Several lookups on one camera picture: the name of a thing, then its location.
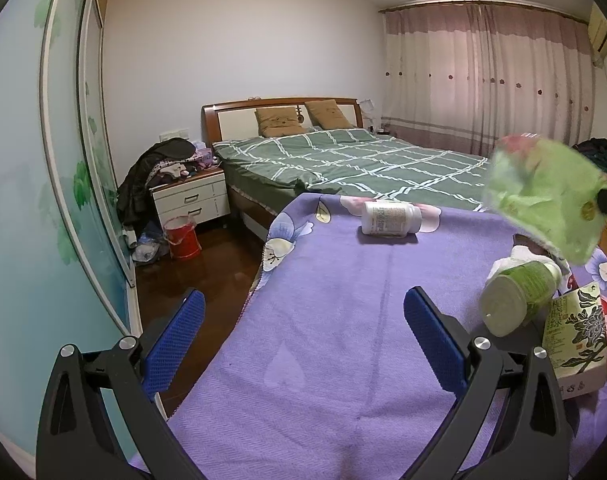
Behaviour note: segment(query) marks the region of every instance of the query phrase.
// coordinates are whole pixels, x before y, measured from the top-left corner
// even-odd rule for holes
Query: wall socket
[[[164,140],[172,139],[173,137],[188,139],[188,129],[184,128],[183,130],[171,130],[170,132],[164,132],[159,135],[159,142],[164,142]]]

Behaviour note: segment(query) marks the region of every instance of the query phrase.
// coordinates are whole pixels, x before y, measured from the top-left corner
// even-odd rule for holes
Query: tissue box
[[[213,150],[210,148],[195,150],[195,155],[191,156],[190,160],[205,166],[210,166],[213,163]]]
[[[607,300],[597,282],[551,301],[543,347],[554,367],[561,397],[570,399],[607,381]]]

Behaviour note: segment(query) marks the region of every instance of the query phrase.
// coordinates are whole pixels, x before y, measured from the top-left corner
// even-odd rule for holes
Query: bottle label
[[[373,207],[371,229],[373,234],[405,235],[407,208],[405,205]]]
[[[541,262],[528,262],[499,274],[509,276],[522,290],[527,309],[524,324],[535,316],[544,302],[552,298],[557,287],[551,272]]]

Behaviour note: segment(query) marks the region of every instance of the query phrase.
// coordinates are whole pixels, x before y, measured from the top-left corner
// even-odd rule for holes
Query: wooden headboard
[[[337,97],[282,97],[275,99],[250,99],[247,101],[234,101],[219,103],[203,107],[206,120],[206,134],[208,144],[220,140],[251,139],[259,136],[259,126],[255,117],[257,108],[277,108],[282,106],[295,106],[299,115],[299,122],[303,127],[312,126],[304,103],[307,101],[321,101],[334,99],[339,108],[350,121],[358,128],[363,128],[361,108],[356,99]]]

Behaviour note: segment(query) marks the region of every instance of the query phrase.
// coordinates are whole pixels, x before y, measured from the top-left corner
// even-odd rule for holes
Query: wooden floor
[[[197,226],[199,256],[180,262],[169,256],[137,267],[137,294],[144,330],[151,320],[178,306],[185,290],[206,297],[206,318],[162,401],[170,416],[232,332],[259,264],[263,243],[239,221],[220,220]]]

